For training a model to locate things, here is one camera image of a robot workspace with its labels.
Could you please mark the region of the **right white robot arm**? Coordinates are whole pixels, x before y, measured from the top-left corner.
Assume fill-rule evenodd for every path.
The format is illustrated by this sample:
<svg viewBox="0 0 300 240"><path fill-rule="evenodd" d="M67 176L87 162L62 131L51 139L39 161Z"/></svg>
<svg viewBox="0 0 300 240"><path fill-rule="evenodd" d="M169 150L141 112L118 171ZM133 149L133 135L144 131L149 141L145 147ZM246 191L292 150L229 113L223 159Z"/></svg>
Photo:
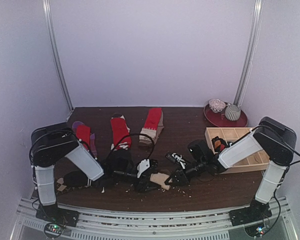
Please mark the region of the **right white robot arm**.
<svg viewBox="0 0 300 240"><path fill-rule="evenodd" d="M165 181L166 185L184 186L201 173L211 175L264 171L254 196L256 201L246 210L249 220L258 220L265 212L277 187L282 184L292 164L297 136L289 127L270 117L256 127L208 127L205 139L188 145L193 161L176 152L165 157L179 167Z"/></svg>

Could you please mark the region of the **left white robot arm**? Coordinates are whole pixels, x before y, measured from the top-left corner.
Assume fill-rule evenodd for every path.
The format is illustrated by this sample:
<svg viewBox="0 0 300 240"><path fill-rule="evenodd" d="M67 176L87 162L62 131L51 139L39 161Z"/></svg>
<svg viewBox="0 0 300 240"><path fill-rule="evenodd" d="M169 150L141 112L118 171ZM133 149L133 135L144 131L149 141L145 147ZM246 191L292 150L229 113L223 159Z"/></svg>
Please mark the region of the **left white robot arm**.
<svg viewBox="0 0 300 240"><path fill-rule="evenodd" d="M57 123L35 129L31 135L29 160L33 169L34 184L37 187L42 213L51 222L62 218L62 211L56 207L54 168L56 163L67 158L77 166L90 181L100 179L105 171L102 164L90 152L86 142L78 138L67 123Z"/></svg>

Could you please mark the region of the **beige striped maroon sock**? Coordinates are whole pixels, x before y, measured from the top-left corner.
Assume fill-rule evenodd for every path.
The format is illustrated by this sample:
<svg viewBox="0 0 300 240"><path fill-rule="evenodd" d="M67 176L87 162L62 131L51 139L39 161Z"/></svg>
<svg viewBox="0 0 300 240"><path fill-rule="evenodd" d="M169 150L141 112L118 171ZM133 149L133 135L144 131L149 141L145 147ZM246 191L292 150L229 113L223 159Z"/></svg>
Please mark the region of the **beige striped maroon sock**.
<svg viewBox="0 0 300 240"><path fill-rule="evenodd" d="M167 175L167 174L165 174L165 173L160 173L160 172L158 172L158 173L153 173L153 174L151 174L151 176L150 176L150 181L151 181L152 183L155 183L155 184L159 185L162 189L168 191L168 190L170 189L171 186L170 186L170 185L167 185L167 184L165 183L165 181L166 181L169 177L170 177L170 176Z"/></svg>

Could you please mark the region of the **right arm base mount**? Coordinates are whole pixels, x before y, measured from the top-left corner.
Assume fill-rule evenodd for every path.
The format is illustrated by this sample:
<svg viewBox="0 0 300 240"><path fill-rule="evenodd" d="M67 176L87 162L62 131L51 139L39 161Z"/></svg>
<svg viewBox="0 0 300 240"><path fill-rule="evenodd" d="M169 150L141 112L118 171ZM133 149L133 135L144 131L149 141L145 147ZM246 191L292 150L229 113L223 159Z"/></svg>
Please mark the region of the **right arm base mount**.
<svg viewBox="0 0 300 240"><path fill-rule="evenodd" d="M267 230L265 220L270 220L272 212L269 203L253 199L249 206L231 210L229 218L233 227L244 227L245 233L252 238L262 237Z"/></svg>

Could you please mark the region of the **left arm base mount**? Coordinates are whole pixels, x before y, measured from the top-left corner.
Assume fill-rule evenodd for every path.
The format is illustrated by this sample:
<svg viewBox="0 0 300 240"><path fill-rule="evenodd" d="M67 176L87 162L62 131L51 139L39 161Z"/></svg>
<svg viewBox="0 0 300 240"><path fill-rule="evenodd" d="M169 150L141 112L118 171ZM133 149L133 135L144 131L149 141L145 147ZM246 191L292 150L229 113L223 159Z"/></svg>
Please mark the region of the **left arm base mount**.
<svg viewBox="0 0 300 240"><path fill-rule="evenodd" d="M58 207L57 204L43 206L39 204L35 217L47 223L43 227L43 233L49 239L59 238L67 227L76 227L79 220L79 212Z"/></svg>

